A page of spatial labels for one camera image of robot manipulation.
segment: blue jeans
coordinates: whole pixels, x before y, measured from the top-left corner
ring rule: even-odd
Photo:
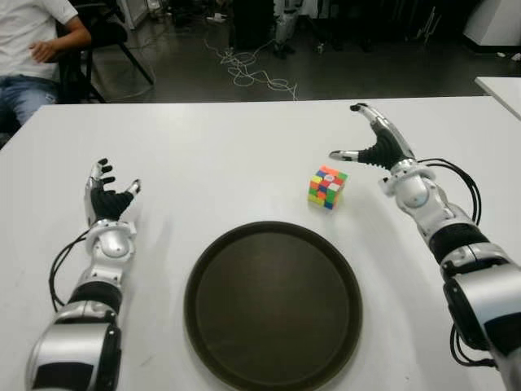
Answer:
[[[51,80],[23,75],[0,76],[0,124],[13,112],[23,125],[40,106],[57,101],[58,86]]]

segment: chair leg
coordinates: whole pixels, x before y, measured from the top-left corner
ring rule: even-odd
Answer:
[[[134,67],[136,67],[139,72],[147,79],[147,81],[151,84],[151,86],[154,85],[154,81],[151,79],[151,77],[148,75],[147,71],[141,66],[141,64],[136,60],[136,58],[130,53],[127,46],[125,46],[123,43],[118,44],[120,48],[123,50],[123,53],[129,58],[129,60],[132,62]]]
[[[94,49],[92,47],[90,47],[89,50],[87,51],[87,76],[86,76],[89,83],[92,80],[92,63],[94,61],[93,54],[94,54]]]
[[[87,77],[83,73],[79,72],[78,78],[81,80],[81,82],[83,83],[83,86],[85,87],[85,89],[88,91],[89,94],[92,94],[100,103],[107,102],[105,100],[105,98],[98,92],[98,90],[96,90],[96,87],[94,87],[92,85],[92,83],[87,79]]]

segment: white t-shirt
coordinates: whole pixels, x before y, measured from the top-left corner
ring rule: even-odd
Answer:
[[[25,75],[56,80],[56,64],[39,64],[29,46],[56,38],[56,23],[77,15],[68,0],[0,0],[0,77]]]

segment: white table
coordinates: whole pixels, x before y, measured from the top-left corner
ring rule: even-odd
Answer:
[[[484,199],[482,227],[521,260],[521,124],[493,98],[369,100],[418,156],[467,169]],[[374,141],[350,101],[56,106],[41,109],[0,152],[0,389],[23,386],[33,342],[51,320],[47,275],[56,253],[85,229],[83,186],[108,156],[117,185],[141,178],[124,215],[138,228],[122,311],[119,390],[225,390],[186,338],[182,305],[197,258],[215,238],[259,220],[293,222],[326,237],[361,287],[356,356],[325,390],[500,390],[491,369],[450,357],[451,320],[436,261],[414,223],[379,190],[374,167],[328,160]],[[309,179],[328,164],[350,174],[333,213],[308,204]],[[440,173],[451,200],[466,188]],[[76,248],[57,280],[70,294],[89,258]]]
[[[475,82],[521,120],[521,77],[477,77]]]

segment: human arm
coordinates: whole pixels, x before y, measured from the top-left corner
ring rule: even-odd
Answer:
[[[32,51],[33,58],[38,63],[45,63],[52,60],[59,52],[71,49],[80,49],[90,45],[92,38],[89,30],[83,25],[80,18],[74,16],[66,24],[67,35],[58,37],[50,41],[34,42],[29,49]]]

